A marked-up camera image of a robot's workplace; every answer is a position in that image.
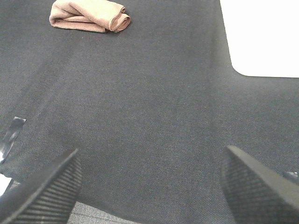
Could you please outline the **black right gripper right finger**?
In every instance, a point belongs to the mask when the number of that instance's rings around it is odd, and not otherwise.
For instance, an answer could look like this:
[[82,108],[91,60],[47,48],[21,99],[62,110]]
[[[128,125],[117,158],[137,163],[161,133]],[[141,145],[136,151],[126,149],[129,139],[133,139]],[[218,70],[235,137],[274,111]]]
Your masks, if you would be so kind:
[[279,175],[236,146],[224,149],[221,188],[237,224],[299,222],[299,181]]

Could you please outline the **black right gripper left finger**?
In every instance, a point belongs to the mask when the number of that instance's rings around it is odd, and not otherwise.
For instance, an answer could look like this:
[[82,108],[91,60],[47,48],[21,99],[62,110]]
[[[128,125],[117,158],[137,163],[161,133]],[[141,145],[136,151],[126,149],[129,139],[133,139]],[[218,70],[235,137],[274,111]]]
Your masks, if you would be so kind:
[[65,224],[82,187],[78,150],[64,152],[0,198],[2,224]]

